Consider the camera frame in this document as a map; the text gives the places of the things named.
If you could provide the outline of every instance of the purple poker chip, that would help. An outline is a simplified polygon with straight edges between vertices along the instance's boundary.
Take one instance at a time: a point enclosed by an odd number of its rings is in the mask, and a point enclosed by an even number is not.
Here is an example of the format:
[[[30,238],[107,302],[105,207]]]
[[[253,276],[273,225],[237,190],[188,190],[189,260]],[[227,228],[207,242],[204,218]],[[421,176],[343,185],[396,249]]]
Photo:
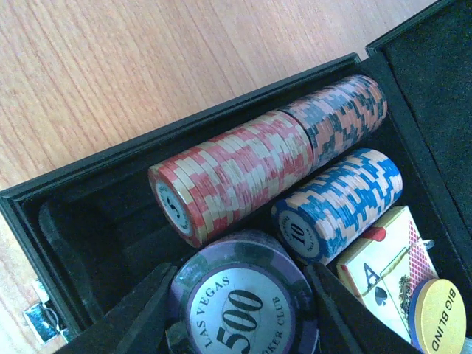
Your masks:
[[[318,339],[307,280],[278,241],[257,230],[190,258],[170,286],[169,309],[185,332],[173,336],[195,353],[311,354]]]

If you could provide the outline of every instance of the playing card deck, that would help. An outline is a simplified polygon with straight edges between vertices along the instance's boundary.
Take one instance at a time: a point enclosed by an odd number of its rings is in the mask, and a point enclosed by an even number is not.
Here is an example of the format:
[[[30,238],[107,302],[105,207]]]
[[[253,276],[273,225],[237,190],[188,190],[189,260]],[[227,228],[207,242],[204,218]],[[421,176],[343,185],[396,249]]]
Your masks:
[[[340,280],[366,308],[410,342],[413,291],[437,273],[409,208],[391,208],[341,254],[336,265]]]

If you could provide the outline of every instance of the wooden table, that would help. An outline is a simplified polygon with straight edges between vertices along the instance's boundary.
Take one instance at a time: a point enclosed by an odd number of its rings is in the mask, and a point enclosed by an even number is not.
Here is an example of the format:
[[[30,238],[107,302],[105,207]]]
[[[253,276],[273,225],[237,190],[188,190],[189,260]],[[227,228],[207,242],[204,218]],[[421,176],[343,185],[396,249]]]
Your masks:
[[[364,46],[432,0],[3,0],[0,189]],[[0,348],[41,347],[0,217]]]

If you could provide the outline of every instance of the poker chip case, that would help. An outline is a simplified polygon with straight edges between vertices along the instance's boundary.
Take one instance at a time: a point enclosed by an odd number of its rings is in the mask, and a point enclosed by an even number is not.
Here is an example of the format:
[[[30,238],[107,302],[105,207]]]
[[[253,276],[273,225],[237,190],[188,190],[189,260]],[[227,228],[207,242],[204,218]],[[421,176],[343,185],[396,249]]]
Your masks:
[[[353,148],[379,150],[398,167],[403,177],[398,204],[408,205],[423,238],[435,241],[431,258],[439,276],[461,291],[471,336],[470,28],[470,2],[439,1],[370,44],[364,61],[356,54],[333,60],[1,192],[1,211],[59,316],[78,336],[71,344],[92,346],[86,334],[96,333],[105,316],[108,321],[124,316],[146,328],[142,332],[148,336],[143,334],[140,343],[162,336],[168,272],[175,272],[195,249],[170,227],[156,203],[149,166],[352,74],[377,81],[388,101],[382,126]],[[275,235],[270,222],[274,202],[223,234],[250,227]],[[407,353],[401,339],[339,286],[329,266],[309,267],[305,275],[316,294],[323,353],[382,353],[386,343]],[[162,286],[150,285],[151,278]],[[160,302],[154,299],[157,293]],[[120,315],[124,303],[136,298],[141,305],[135,303],[135,310],[155,300],[154,317],[146,317],[153,324],[142,316],[131,321],[129,310]],[[110,334],[117,341],[124,337],[125,331]],[[65,353],[84,353],[71,344]],[[163,344],[160,348],[159,353],[166,352]]]

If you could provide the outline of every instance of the blue chip stack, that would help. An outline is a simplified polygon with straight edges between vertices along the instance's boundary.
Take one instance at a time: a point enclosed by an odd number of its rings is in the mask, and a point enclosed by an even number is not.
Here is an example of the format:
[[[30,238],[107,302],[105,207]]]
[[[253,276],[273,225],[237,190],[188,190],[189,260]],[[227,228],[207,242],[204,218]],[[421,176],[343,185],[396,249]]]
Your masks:
[[[278,201],[272,217],[281,240],[305,264],[328,264],[400,197],[392,160],[360,149]]]

